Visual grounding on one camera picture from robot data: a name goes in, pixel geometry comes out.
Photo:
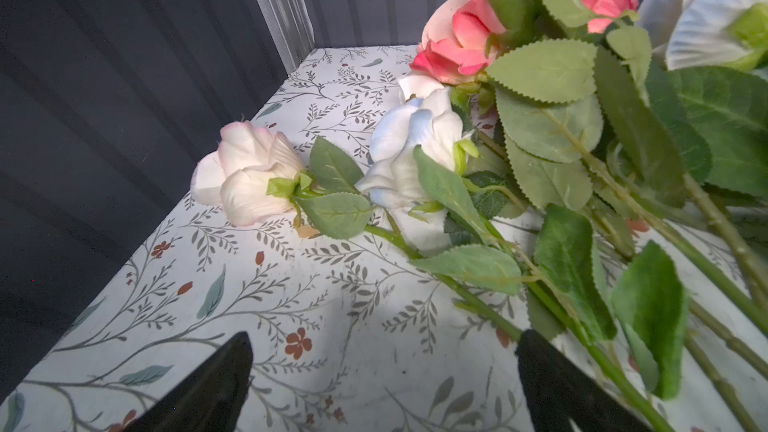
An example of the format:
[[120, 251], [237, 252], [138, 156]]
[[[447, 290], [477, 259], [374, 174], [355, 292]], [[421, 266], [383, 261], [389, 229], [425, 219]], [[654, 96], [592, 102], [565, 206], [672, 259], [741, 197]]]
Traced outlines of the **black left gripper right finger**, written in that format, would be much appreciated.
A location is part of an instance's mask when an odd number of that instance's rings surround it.
[[521, 334], [516, 355], [536, 432], [649, 429], [537, 331], [528, 329]]

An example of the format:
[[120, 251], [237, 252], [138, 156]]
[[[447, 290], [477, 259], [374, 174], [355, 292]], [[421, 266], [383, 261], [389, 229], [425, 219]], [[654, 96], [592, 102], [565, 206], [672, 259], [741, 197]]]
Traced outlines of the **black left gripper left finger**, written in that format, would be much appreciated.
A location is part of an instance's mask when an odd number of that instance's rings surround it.
[[233, 432], [247, 398], [252, 363], [249, 336], [239, 332], [127, 429]]

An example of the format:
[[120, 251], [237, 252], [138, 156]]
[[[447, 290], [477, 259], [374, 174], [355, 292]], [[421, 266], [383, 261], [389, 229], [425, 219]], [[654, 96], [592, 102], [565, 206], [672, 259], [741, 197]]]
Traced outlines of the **white blue rose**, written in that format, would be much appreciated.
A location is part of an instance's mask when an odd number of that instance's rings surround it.
[[359, 189], [389, 213], [401, 210], [420, 223], [456, 224], [468, 241], [446, 239], [439, 248], [421, 247], [398, 229], [416, 252], [406, 255], [410, 262], [451, 288], [463, 308], [492, 322], [516, 345], [526, 330], [495, 312], [476, 290], [510, 297], [526, 292], [577, 339], [616, 393], [589, 378], [647, 431], [668, 430], [651, 400], [677, 393], [680, 362], [655, 348], [659, 329], [638, 336], [626, 317], [615, 315], [592, 223], [565, 201], [550, 199], [531, 252], [507, 240], [477, 205], [485, 194], [508, 195], [506, 179], [489, 171], [466, 172], [477, 148], [449, 98], [449, 90], [438, 90], [382, 118], [371, 145], [373, 165]]

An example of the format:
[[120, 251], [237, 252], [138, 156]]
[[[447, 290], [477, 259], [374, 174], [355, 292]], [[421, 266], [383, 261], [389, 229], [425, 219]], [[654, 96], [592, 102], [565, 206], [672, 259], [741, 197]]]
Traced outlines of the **pale pink rose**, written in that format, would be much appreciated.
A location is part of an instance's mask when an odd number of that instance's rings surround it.
[[361, 178], [355, 160], [323, 138], [315, 140], [305, 164], [284, 133], [232, 122], [220, 130], [217, 149], [198, 162], [190, 195], [222, 208], [237, 227], [294, 211], [294, 227], [305, 235], [343, 240], [367, 232], [415, 256], [395, 224], [384, 229], [372, 223], [379, 206], [355, 185]]

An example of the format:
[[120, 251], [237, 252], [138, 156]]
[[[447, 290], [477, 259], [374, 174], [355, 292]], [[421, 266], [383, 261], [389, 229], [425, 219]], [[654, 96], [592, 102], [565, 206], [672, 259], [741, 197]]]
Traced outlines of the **white peony flower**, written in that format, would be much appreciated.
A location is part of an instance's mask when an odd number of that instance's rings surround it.
[[700, 183], [767, 196], [767, 0], [644, 0], [641, 25], [709, 157]]

